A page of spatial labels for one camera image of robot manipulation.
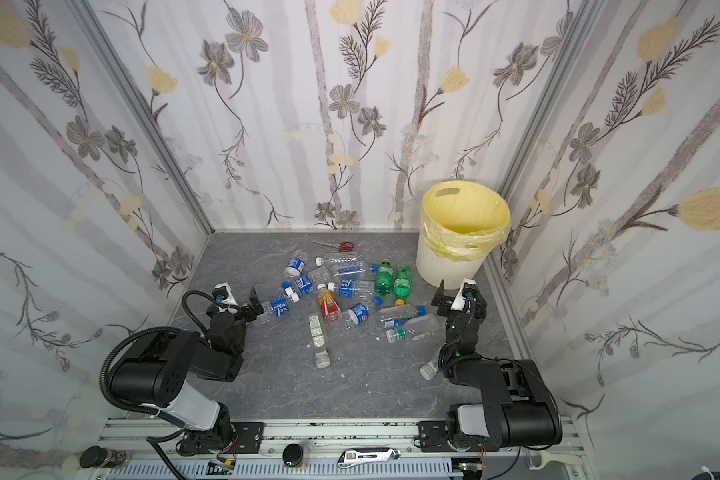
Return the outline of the green bottle yellow cap left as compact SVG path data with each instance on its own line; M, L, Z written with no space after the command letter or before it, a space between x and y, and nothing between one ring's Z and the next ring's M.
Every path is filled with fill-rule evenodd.
M388 295L392 292L395 280L394 269L389 259L383 259L377 266L375 277L375 290L380 296Z

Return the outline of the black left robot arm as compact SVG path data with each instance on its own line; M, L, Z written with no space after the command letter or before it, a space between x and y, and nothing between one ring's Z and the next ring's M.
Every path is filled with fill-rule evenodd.
M232 420L226 405L209 399L192 385L188 375L217 382L233 382L243 365L247 326L263 313L255 291L243 304L228 284L202 293L209 301L208 324L194 330L150 327L117 344L99 374L99 387L113 406L160 418L176 432L148 441L158 448L175 441L184 457L215 454L256 454L264 425Z

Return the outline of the blue label bottle white cap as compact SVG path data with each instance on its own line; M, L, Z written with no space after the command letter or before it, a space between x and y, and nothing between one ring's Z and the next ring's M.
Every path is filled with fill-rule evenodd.
M327 288L346 299L372 299L375 296L374 283L370 280L344 278L329 282Z

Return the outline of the red handled scissors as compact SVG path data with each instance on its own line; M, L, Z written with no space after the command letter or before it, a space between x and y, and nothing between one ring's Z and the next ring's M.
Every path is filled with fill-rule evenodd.
M335 249L338 252L350 252L354 250L354 243L351 241L342 241L340 243L322 242L313 240L313 243L326 248Z

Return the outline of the black jar on rail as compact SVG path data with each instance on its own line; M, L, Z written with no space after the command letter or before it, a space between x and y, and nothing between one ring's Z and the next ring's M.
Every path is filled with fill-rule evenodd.
M82 469L113 469L125 466L130 458L131 455L126 451L94 445L79 456L79 466Z

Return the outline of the yellow plastic bin liner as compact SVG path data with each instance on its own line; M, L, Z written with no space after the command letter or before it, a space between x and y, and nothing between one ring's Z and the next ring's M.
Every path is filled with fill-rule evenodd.
M506 201L479 183L441 182L421 201L421 238L439 257L458 262L482 259L507 240L510 230Z

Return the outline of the soda water clear bottle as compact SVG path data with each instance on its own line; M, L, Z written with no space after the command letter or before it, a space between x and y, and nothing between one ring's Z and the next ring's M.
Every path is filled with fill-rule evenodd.
M317 276L320 281L329 280L369 280L376 273L377 266L368 264L365 261L352 261L337 263L333 265L323 265L315 268L310 272L312 276Z

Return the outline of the clear bottle white cap green label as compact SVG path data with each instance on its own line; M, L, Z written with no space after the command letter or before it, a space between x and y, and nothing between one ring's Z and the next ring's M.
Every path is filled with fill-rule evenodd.
M316 367L318 369L325 369L330 366L331 360L327 350L326 337L320 322L320 316L318 314L310 314L308 321Z

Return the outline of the crushed clear bottle back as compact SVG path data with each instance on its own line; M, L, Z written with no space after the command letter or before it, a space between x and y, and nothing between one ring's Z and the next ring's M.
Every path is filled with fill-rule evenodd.
M348 266L355 264L358 261L358 256L355 252L333 252L315 258L315 263L318 267L334 267L334 266Z

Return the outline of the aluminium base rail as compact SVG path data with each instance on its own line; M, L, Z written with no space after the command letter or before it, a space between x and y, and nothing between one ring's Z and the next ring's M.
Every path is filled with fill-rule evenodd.
M277 459L290 443L306 449L307 462L327 458L337 463L347 449L363 447L391 447L399 449L399 459L448 458L452 467L461 471L461 479L593 479L595 473L586 456L584 443L570 419L562 422L564 433L561 444L548 449L553 453L581 456L582 467L567 467L551 463L540 471L528 469L528 458L539 451L529 448L508 447L497 452L444 452L424 453L414 444L418 436L418 423L436 421L417 418L376 419L266 419L242 420L261 422L264 425L260 450L256 454L201 454L189 457L179 455L175 441L155 448L150 438L173 434L172 427L158 420L107 421L99 435L101 447L123 450L131 455L129 462L119 468L94 468L83 475L90 479L173 479L182 475L175 468L176 460L211 460L223 466L233 466L240 459Z

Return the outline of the clear bottle green band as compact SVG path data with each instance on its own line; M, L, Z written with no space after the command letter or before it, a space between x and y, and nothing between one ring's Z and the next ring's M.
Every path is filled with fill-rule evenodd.
M442 329L434 314L426 314L407 320L404 324L386 330L390 344L404 340L419 341L437 334Z

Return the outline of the white ribbed trash bin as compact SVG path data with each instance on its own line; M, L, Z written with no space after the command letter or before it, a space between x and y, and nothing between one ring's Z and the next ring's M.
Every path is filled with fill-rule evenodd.
M421 201L420 219L416 269L427 283L451 290L474 278L511 230L504 198L469 181L432 186Z

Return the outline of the blue label bottle back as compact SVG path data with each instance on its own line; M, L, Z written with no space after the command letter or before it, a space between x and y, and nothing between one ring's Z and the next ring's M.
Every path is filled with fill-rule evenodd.
M306 268L307 260L308 254L304 250L295 250L286 264L284 269L285 274L291 278L302 276Z

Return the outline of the black round knob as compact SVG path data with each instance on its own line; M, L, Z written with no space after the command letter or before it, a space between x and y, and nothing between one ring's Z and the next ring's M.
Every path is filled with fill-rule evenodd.
M298 443L286 445L282 451L282 462L286 468L301 468L306 460L306 449Z

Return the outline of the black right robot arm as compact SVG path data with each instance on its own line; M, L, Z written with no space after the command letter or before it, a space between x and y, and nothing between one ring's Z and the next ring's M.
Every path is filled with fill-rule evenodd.
M443 420L419 422L416 447L424 453L480 453L560 444L561 414L535 362L477 352L487 302L476 283L466 279L457 294L448 295L441 282L431 305L445 319L445 342L434 357L435 371L453 385L478 390L480 401L453 404Z

